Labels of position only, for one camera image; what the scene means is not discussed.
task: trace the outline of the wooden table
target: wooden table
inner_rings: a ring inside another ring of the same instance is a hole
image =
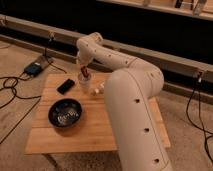
[[[107,73],[94,73],[91,79],[91,91],[104,82],[108,76]],[[61,95],[56,88],[68,78],[74,80],[76,85],[65,95]],[[48,111],[56,101],[63,98],[73,98],[79,101],[83,113],[80,120],[72,127],[55,129],[48,121]],[[150,100],[150,105],[160,129],[163,144],[165,147],[170,147],[155,98]],[[114,151],[116,149],[103,95],[93,96],[90,93],[83,93],[76,74],[49,75],[28,138],[26,154]],[[54,162],[50,156],[45,156],[52,163]]]

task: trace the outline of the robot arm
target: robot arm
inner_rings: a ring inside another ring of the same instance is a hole
[[[149,107],[164,83],[156,66],[102,47],[99,33],[80,38],[77,62],[87,66],[93,58],[114,71],[105,83],[104,99],[123,170],[172,170]]]

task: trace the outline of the floor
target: floor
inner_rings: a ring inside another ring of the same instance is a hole
[[[0,41],[0,76],[18,76],[23,67],[35,60],[37,52],[15,45],[2,49],[7,43]],[[54,64],[74,72],[75,65],[59,59]],[[39,95],[45,79],[50,73],[61,71],[48,67],[41,75],[18,85],[22,96]],[[9,91],[0,92],[0,105],[10,97]],[[162,91],[157,96],[160,110],[168,130],[172,147],[167,149],[174,170],[176,171],[209,171],[213,168],[203,148],[203,134],[188,124],[185,109],[187,98]],[[35,103],[35,100],[15,99],[7,107],[0,109],[0,139],[20,120],[24,113]],[[52,171],[52,165],[42,155],[25,155],[25,145],[36,109],[34,109],[0,145],[0,168],[2,171]],[[202,103],[202,117],[209,130],[213,130],[213,106]],[[198,104],[193,101],[190,108],[191,117],[198,121]],[[213,141],[209,143],[213,154]],[[117,171],[121,170],[116,152],[55,154],[62,170],[66,171]]]

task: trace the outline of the screw hole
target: screw hole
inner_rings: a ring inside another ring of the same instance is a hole
[[[160,162],[159,159],[155,159],[155,160],[154,160],[154,164],[158,164],[159,162]]]
[[[145,133],[148,133],[148,132],[149,132],[149,128],[145,128],[145,129],[144,129],[144,132],[145,132]]]
[[[135,103],[140,103],[140,99],[135,99]]]

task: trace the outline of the power strip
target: power strip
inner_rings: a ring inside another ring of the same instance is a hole
[[[28,66],[24,68],[24,73],[36,77],[44,69],[46,69],[52,62],[53,59],[51,57],[41,55],[34,62],[30,63]]]

